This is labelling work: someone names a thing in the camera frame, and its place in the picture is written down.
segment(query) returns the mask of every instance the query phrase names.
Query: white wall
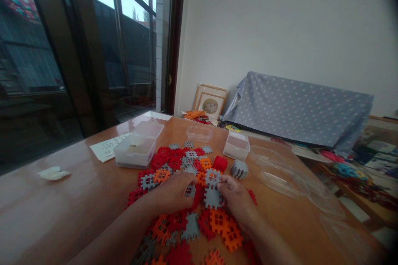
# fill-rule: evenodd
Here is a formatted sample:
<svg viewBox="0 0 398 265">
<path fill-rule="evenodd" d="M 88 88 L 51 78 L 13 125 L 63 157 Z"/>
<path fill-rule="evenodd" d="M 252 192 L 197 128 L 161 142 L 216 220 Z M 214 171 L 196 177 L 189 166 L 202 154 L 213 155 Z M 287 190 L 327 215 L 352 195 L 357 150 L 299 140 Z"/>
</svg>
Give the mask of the white wall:
<svg viewBox="0 0 398 265">
<path fill-rule="evenodd" d="M 198 83 L 230 90 L 252 70 L 375 95 L 398 108 L 394 0 L 184 0 L 175 115 Z"/>
</svg>

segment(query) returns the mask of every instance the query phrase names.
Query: tree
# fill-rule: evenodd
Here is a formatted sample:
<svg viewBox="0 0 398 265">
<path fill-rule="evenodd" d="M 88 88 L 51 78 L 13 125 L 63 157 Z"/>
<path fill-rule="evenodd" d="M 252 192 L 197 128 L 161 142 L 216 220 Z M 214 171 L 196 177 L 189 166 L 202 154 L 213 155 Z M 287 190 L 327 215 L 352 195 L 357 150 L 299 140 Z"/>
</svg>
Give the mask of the tree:
<svg viewBox="0 0 398 265">
<path fill-rule="evenodd" d="M 144 22 L 149 23 L 149 12 L 146 10 L 144 10 Z"/>
<path fill-rule="evenodd" d="M 133 7 L 133 20 L 134 20 L 134 21 L 138 21 L 138 19 L 137 19 L 137 12 L 136 12 L 136 8 L 135 8 L 135 7 Z"/>
</svg>

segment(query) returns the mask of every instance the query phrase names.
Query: clear plastic container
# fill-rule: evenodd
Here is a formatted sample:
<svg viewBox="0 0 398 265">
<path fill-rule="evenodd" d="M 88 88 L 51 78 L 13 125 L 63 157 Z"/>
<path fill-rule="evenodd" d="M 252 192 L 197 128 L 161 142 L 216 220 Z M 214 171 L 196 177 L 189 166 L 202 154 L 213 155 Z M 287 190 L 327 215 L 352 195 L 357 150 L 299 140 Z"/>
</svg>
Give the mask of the clear plastic container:
<svg viewBox="0 0 398 265">
<path fill-rule="evenodd" d="M 213 137 L 210 128 L 190 125 L 187 128 L 187 138 L 189 141 L 208 143 Z"/>
<path fill-rule="evenodd" d="M 240 161 L 245 161 L 250 152 L 249 138 L 236 132 L 229 132 L 223 154 Z"/>
<path fill-rule="evenodd" d="M 371 247 L 349 225 L 325 215 L 320 216 L 320 222 L 348 264 L 353 260 L 356 264 L 374 264 Z"/>
<path fill-rule="evenodd" d="M 164 128 L 155 120 L 143 121 L 114 148 L 116 165 L 147 169 L 156 151 L 156 140 Z"/>
<path fill-rule="evenodd" d="M 345 212 L 341 208 L 339 200 L 320 181 L 315 179 L 303 179 L 309 190 L 308 198 L 320 210 L 332 216 L 345 218 Z"/>
<path fill-rule="evenodd" d="M 278 152 L 272 149 L 251 146 L 250 158 L 259 166 L 272 164 L 284 169 L 287 168 L 284 158 Z"/>
<path fill-rule="evenodd" d="M 294 199 L 308 196 L 307 185 L 295 173 L 271 164 L 263 165 L 262 168 L 259 179 L 267 187 Z"/>
</svg>

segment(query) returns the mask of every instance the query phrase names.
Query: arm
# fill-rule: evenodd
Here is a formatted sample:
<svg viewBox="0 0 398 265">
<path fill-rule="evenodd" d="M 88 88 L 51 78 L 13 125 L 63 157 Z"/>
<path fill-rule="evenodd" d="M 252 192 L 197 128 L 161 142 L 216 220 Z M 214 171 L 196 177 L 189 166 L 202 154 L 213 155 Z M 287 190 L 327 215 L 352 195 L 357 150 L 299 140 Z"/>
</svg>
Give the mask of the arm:
<svg viewBox="0 0 398 265">
<path fill-rule="evenodd" d="M 263 264 L 300 264 L 283 238 L 261 217 L 243 184 L 231 176 L 222 175 L 217 188 L 242 229 L 251 237 Z"/>
<path fill-rule="evenodd" d="M 193 198 L 184 195 L 191 183 L 197 184 L 191 173 L 170 177 L 127 208 L 70 264 L 130 264 L 152 220 L 192 206 Z"/>
</svg>

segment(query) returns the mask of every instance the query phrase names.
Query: picture frame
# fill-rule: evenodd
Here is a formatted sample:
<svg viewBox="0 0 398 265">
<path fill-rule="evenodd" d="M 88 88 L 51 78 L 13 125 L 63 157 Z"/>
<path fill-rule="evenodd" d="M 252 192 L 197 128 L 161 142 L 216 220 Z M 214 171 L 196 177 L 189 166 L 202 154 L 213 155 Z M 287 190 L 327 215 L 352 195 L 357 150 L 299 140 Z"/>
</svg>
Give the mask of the picture frame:
<svg viewBox="0 0 398 265">
<path fill-rule="evenodd" d="M 214 86 L 210 86 L 210 85 L 206 85 L 206 84 L 200 84 L 200 85 L 198 85 L 198 87 L 196 89 L 195 100 L 194 100 L 194 104 L 192 106 L 193 111 L 197 111 L 197 107 L 199 106 L 198 101 L 200 99 L 202 92 L 207 92 L 210 94 L 224 97 L 225 100 L 227 99 L 227 95 L 228 95 L 228 91 L 223 88 L 218 88 L 218 87 L 214 87 Z"/>
<path fill-rule="evenodd" d="M 197 111 L 204 111 L 206 116 L 218 120 L 224 108 L 225 101 L 225 97 L 202 92 L 198 101 Z"/>
</svg>

